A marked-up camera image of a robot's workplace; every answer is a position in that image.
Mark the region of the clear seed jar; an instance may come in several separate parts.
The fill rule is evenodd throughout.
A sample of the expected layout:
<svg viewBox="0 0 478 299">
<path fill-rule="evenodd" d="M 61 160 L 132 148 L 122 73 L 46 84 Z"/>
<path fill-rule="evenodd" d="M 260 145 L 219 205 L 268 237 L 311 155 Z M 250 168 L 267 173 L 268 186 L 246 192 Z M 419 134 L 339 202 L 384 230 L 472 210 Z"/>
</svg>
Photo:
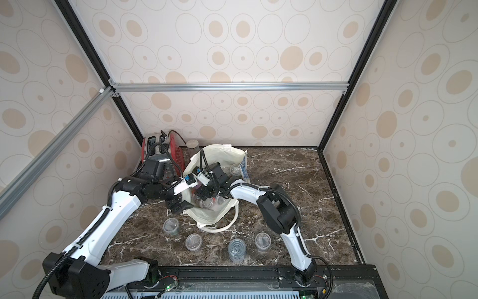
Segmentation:
<svg viewBox="0 0 478 299">
<path fill-rule="evenodd" d="M 255 245 L 259 252 L 267 252 L 271 248 L 271 237 L 265 232 L 260 232 L 255 236 Z"/>
<path fill-rule="evenodd" d="M 187 250 L 191 252 L 200 250 L 202 246 L 202 236 L 196 233 L 188 235 L 185 240 L 185 246 Z"/>
<path fill-rule="evenodd" d="M 169 218 L 164 221 L 163 231 L 168 235 L 178 235 L 180 224 L 176 218 Z"/>
<path fill-rule="evenodd" d="M 230 260 L 235 264 L 240 264 L 245 260 L 246 244 L 241 239 L 233 239 L 228 245 Z"/>
</svg>

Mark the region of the cream canvas tote bag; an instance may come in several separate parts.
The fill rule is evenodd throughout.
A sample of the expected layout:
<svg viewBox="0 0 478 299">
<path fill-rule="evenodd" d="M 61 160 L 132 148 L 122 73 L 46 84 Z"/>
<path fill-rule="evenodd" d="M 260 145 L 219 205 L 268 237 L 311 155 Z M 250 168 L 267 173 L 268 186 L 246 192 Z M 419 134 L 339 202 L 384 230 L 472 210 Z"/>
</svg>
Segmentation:
<svg viewBox="0 0 478 299">
<path fill-rule="evenodd" d="M 184 171 L 195 175 L 196 186 L 181 193 L 183 210 L 207 233 L 230 229 L 239 216 L 239 201 L 227 190 L 238 179 L 250 182 L 247 152 L 232 145 L 209 145 L 196 153 Z"/>
</svg>

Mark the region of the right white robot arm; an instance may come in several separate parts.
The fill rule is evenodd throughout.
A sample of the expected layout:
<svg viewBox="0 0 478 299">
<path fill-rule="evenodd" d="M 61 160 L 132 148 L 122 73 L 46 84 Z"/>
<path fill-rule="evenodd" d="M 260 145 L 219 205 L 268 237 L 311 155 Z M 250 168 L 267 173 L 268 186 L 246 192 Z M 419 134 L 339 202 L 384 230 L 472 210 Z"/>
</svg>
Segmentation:
<svg viewBox="0 0 478 299">
<path fill-rule="evenodd" d="M 225 199 L 239 199 L 256 204 L 266 225 L 281 236 L 291 258 L 291 264 L 296 269 L 296 281 L 300 285 L 309 285 L 316 277 L 317 261 L 322 262 L 327 270 L 327 276 L 322 279 L 327 282 L 328 289 L 333 286 L 333 274 L 329 263 L 320 256 L 314 256 L 306 249 L 301 235 L 301 215 L 284 189 L 273 184 L 257 186 L 239 179 L 231 185 L 209 187 L 201 184 L 195 188 L 194 194 L 200 199 L 221 196 Z"/>
</svg>

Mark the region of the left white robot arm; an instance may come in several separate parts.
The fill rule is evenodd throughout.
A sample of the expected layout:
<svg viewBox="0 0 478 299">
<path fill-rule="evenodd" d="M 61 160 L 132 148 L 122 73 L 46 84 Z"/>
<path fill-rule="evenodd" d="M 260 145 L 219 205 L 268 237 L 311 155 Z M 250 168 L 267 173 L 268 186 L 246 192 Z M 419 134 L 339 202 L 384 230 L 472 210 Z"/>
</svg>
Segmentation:
<svg viewBox="0 0 478 299">
<path fill-rule="evenodd" d="M 45 276 L 33 298 L 40 298 L 46 287 L 66 299 L 100 299 L 110 290 L 136 282 L 156 287 L 161 272 L 155 260 L 137 258 L 111 266 L 101 266 L 100 261 L 119 229 L 143 203 L 178 199 L 188 188 L 186 179 L 170 186 L 131 176 L 119 179 L 108 191 L 107 204 L 83 233 L 61 253 L 50 253 L 43 261 Z"/>
</svg>

